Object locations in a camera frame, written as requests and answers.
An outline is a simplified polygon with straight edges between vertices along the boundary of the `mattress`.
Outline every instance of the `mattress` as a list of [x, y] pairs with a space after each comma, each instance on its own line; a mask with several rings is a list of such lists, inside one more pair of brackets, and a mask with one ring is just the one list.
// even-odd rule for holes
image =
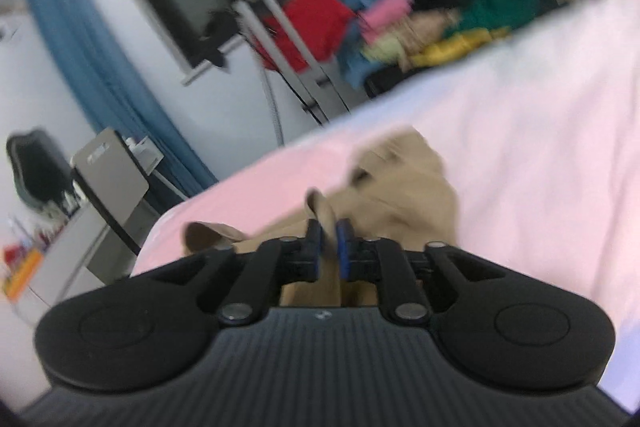
[[177, 259], [188, 221], [258, 232], [357, 151], [416, 128], [460, 200], [460, 247], [597, 302], [618, 332], [601, 386], [640, 399], [640, 0], [581, 0], [449, 68], [413, 77], [187, 201], [135, 273]]

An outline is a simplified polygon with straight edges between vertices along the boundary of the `green cloth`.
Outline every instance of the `green cloth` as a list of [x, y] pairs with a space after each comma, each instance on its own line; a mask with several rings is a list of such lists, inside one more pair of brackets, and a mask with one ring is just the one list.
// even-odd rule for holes
[[460, 22], [447, 30], [444, 38], [474, 28], [496, 30], [508, 26], [515, 30], [535, 19], [539, 8], [539, 0], [471, 0]]

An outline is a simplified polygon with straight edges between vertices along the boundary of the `pink clothing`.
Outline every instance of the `pink clothing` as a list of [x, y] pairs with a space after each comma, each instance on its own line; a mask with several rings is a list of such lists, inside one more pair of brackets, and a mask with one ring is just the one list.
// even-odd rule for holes
[[460, 246], [640, 321], [640, 0], [581, 0], [428, 72], [167, 213], [135, 273], [180, 257], [180, 229], [255, 233], [345, 181], [354, 151], [414, 126], [460, 198]]
[[365, 12], [360, 14], [360, 31], [367, 44], [384, 33], [390, 24], [399, 21], [411, 13], [414, 0], [377, 0]]

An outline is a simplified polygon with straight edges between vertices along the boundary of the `tan cloth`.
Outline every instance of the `tan cloth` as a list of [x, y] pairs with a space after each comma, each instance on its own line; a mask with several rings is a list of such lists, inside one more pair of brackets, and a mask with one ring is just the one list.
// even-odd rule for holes
[[190, 223], [184, 229], [185, 253], [232, 242], [238, 253], [255, 251], [268, 239], [303, 237], [306, 220], [318, 219], [327, 237], [314, 283], [282, 289], [281, 305], [358, 306], [377, 302], [375, 286], [342, 283], [335, 251], [336, 219], [348, 218], [360, 237], [386, 237], [405, 250], [422, 250], [429, 241], [455, 245], [456, 195], [444, 179], [439, 156], [415, 130], [392, 136], [362, 153], [348, 185], [324, 197], [312, 190], [305, 208], [249, 238], [226, 225]]

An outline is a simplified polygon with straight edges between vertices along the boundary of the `pink bed sheet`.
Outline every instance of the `pink bed sheet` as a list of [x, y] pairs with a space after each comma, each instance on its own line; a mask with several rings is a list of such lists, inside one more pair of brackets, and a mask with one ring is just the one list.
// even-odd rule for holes
[[255, 233], [354, 152], [414, 126], [460, 198], [460, 245], [640, 318], [640, 0], [582, 0], [279, 150], [164, 215], [134, 273], [180, 257], [192, 220]]

